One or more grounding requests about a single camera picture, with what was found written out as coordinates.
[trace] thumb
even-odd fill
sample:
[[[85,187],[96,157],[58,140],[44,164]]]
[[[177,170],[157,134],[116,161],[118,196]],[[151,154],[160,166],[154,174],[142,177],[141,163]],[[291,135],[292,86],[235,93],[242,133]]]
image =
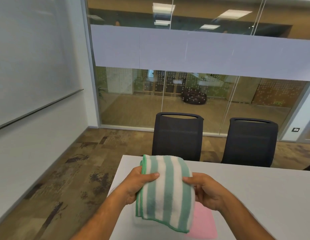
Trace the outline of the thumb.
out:
[[[201,177],[183,177],[183,181],[187,184],[193,184],[193,185],[204,185],[204,179]]]
[[[141,181],[143,184],[154,181],[160,176],[160,173],[141,174]]]

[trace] green towel edge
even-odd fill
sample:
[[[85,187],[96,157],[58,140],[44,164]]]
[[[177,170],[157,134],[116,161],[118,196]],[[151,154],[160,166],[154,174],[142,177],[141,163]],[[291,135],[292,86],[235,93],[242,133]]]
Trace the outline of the green towel edge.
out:
[[[141,174],[146,174],[146,155],[143,155],[143,160],[141,160],[140,166],[142,166]],[[138,197],[141,198],[141,215],[140,216],[138,215],[138,201],[137,201]],[[141,217],[143,220],[161,223],[161,224],[169,227],[170,229],[172,229],[176,232],[181,232],[181,233],[189,233],[190,232],[189,230],[183,231],[183,230],[177,229],[177,228],[171,226],[170,224],[168,224],[167,222],[158,220],[156,218],[145,219],[144,215],[143,215],[143,188],[141,188],[141,190],[137,193],[135,215],[136,215],[136,217]]]

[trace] white table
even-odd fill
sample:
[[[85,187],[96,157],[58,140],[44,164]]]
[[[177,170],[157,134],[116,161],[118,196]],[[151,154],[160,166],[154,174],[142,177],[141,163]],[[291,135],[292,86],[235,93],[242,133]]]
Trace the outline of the white table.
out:
[[[139,166],[142,157],[123,155],[110,192]],[[185,161],[236,195],[277,240],[310,239],[310,171]],[[213,212],[219,240],[235,239],[225,220]],[[121,212],[111,240],[190,239],[167,226],[135,217],[135,203]]]

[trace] person's left hand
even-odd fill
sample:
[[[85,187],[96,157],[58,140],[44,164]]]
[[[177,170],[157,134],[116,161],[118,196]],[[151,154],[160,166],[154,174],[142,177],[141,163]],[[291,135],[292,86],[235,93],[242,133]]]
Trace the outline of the person's left hand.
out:
[[[124,181],[117,187],[124,193],[126,204],[136,201],[136,193],[148,182],[154,181],[160,176],[158,172],[142,174],[142,166],[133,168]]]

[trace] green and white striped cloth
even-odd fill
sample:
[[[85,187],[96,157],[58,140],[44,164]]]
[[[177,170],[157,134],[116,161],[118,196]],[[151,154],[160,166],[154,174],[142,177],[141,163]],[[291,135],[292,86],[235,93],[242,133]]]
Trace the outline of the green and white striped cloth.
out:
[[[192,176],[184,160],[176,156],[144,155],[141,165],[142,174],[159,172],[160,176],[138,192],[136,216],[188,233],[193,221],[195,192],[182,181],[182,177]]]

